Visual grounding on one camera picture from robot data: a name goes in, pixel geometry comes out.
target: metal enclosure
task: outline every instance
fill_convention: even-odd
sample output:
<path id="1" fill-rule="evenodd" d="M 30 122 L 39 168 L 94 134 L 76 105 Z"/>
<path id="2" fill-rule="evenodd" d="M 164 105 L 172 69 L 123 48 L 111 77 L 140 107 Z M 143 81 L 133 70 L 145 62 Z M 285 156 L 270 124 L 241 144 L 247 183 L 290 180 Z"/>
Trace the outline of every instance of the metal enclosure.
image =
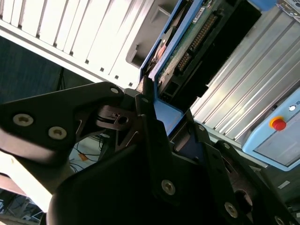
<path id="1" fill-rule="evenodd" d="M 126 62 L 128 51 L 145 19 L 165 5 L 172 12 L 176 1 L 0 0 L 0 36 L 92 82 L 136 88 L 139 68 Z M 153 18 L 153 42 L 164 20 Z"/>
<path id="2" fill-rule="evenodd" d="M 195 120 L 242 143 L 298 87 L 299 60 L 300 24 L 277 7 L 264 12 L 191 107 Z"/>

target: screw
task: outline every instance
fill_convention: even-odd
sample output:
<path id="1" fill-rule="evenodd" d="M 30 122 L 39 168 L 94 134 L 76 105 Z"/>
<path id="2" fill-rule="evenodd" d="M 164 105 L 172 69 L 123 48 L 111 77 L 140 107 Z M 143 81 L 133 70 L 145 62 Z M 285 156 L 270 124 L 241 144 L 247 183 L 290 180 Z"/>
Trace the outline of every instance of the screw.
<path id="1" fill-rule="evenodd" d="M 227 149 L 230 149 L 230 146 L 229 146 L 229 144 L 227 144 L 227 143 L 224 143 L 224 146 L 225 146 L 225 148 L 227 148 Z"/>
<path id="2" fill-rule="evenodd" d="M 282 221 L 282 219 L 279 218 L 278 216 L 275 216 L 275 220 L 276 220 L 278 225 L 285 225 L 284 222 Z"/>
<path id="3" fill-rule="evenodd" d="M 146 99 L 146 98 L 142 98 L 142 100 L 144 101 L 144 102 L 146 102 L 146 103 L 149 103 L 149 100 L 148 99 Z"/>
<path id="4" fill-rule="evenodd" d="M 67 132 L 64 128 L 61 127 L 52 127 L 48 131 L 49 137 L 56 140 L 63 140 L 67 136 Z"/>
<path id="5" fill-rule="evenodd" d="M 198 127 L 199 127 L 199 129 L 202 130 L 202 131 L 205 130 L 205 128 L 204 128 L 202 125 L 199 125 Z"/>
<path id="6" fill-rule="evenodd" d="M 168 195 L 174 195 L 175 194 L 175 186 L 173 183 L 169 180 L 163 180 L 161 182 L 161 187 Z"/>
<path id="7" fill-rule="evenodd" d="M 16 125 L 27 127 L 33 124 L 33 118 L 27 114 L 17 114 L 13 117 L 13 121 Z"/>
<path id="8" fill-rule="evenodd" d="M 118 89 L 116 89 L 116 88 L 111 88 L 111 91 L 112 91 L 113 93 L 115 93 L 115 94 L 118 94 L 118 93 L 119 93 Z"/>
<path id="9" fill-rule="evenodd" d="M 229 213 L 229 215 L 233 218 L 238 217 L 238 211 L 236 208 L 230 203 L 230 202 L 225 202 L 225 209 Z"/>

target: emergency stop button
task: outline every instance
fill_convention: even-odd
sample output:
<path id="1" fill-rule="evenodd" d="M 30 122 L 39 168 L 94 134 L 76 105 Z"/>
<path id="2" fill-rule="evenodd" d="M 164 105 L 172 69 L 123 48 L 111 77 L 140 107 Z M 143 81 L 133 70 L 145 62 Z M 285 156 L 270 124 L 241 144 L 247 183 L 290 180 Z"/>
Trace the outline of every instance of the emergency stop button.
<path id="1" fill-rule="evenodd" d="M 283 117 L 275 117 L 270 121 L 270 127 L 274 128 L 277 131 L 284 130 L 286 127 L 286 122 Z"/>

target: blue plastic panel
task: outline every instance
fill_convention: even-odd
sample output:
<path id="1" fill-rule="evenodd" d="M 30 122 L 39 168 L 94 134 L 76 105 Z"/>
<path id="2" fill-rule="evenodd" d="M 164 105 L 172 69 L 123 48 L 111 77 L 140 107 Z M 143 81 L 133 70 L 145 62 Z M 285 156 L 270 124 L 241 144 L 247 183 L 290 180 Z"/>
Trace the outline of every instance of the blue plastic panel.
<path id="1" fill-rule="evenodd" d="M 271 119 L 282 116 L 287 123 L 282 131 L 269 126 Z M 300 88 L 287 98 L 250 135 L 243 151 L 283 171 L 300 164 Z"/>
<path id="2" fill-rule="evenodd" d="M 155 42 L 153 48 L 151 49 L 149 55 L 147 56 L 146 60 L 144 61 L 143 65 L 141 66 L 141 78 L 142 78 L 142 73 L 143 73 L 143 68 L 147 65 L 150 57 L 153 55 L 154 51 L 156 50 L 156 47 L 159 45 L 159 41 L 163 34 L 166 32 L 167 27 L 169 23 L 171 22 L 172 18 L 175 16 L 176 10 L 180 6 L 182 0 L 179 0 L 177 5 L 175 6 L 175 9 L 173 10 L 168 22 L 166 23 L 162 33 L 160 34 L 159 38 Z M 158 98 L 158 90 L 157 90 L 157 78 L 161 70 L 163 69 L 164 65 L 170 58 L 171 54 L 175 50 L 177 44 L 179 43 L 180 39 L 188 29 L 189 25 L 191 24 L 192 20 L 198 13 L 198 11 L 201 8 L 203 0 L 195 0 L 193 4 L 191 5 L 189 11 L 185 15 L 183 21 L 181 22 L 179 28 L 177 29 L 176 33 L 174 34 L 174 37 L 172 38 L 171 42 L 169 43 L 166 51 L 164 52 L 162 58 L 158 62 L 158 64 L 153 68 L 151 71 L 149 77 L 155 82 L 155 100 L 154 100 L 154 107 L 155 107 L 155 112 L 157 115 L 157 119 L 162 121 L 165 125 L 165 129 L 167 134 L 169 135 L 172 130 L 175 128 L 175 126 L 180 122 L 182 119 L 184 113 L 169 104 L 163 102 Z"/>

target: control panel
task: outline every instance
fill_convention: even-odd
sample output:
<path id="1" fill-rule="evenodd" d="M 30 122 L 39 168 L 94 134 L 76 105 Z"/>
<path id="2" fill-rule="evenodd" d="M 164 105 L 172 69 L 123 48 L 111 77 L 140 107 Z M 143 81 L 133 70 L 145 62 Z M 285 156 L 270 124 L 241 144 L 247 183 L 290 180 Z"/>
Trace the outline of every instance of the control panel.
<path id="1" fill-rule="evenodd" d="M 283 171 L 300 164 L 300 88 L 254 129 L 242 149 Z"/>

